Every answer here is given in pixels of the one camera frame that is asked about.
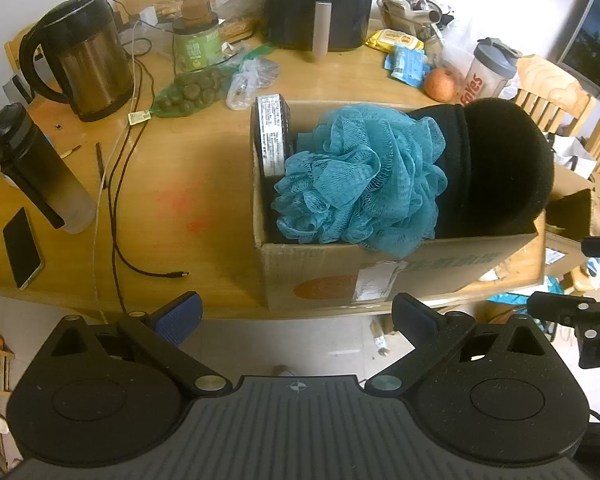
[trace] black kettle handle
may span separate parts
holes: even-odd
[[[59,103],[68,103],[68,97],[49,88],[44,81],[40,79],[38,72],[36,72],[36,69],[33,66],[33,56],[36,53],[36,49],[40,45],[40,33],[40,27],[38,25],[34,25],[33,28],[24,35],[22,41],[20,42],[20,53],[18,54],[18,60],[20,61],[22,75],[34,90],[39,92],[47,99],[51,99],[52,101],[57,101]]]

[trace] air fryer handle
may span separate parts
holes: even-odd
[[[314,13],[314,59],[327,55],[331,31],[331,2],[316,2]]]
[[[68,97],[49,88],[44,81],[40,79],[38,72],[36,72],[36,69],[33,66],[33,56],[36,53],[36,49],[40,45],[40,34],[40,28],[38,25],[34,25],[33,28],[24,35],[22,41],[20,42],[20,53],[18,54],[18,60],[20,61],[22,75],[24,75],[24,79],[27,80],[27,83],[29,83],[33,89],[47,99],[51,99],[52,101],[57,101],[59,103],[68,103]]]

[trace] water bottle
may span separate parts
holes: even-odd
[[[459,101],[466,106],[481,97],[497,97],[509,79],[516,75],[522,54],[495,38],[478,41]]]
[[[95,201],[20,103],[0,110],[0,171],[56,229],[75,234],[93,221]]]

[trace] black phone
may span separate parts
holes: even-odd
[[[33,239],[29,218],[27,218],[24,208],[21,208],[9,220],[2,234],[13,278],[16,280],[18,288],[23,290],[43,267],[42,258],[36,241]]]

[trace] black water bottle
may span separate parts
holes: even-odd
[[[84,231],[96,205],[20,103],[0,110],[0,170],[56,229]]]

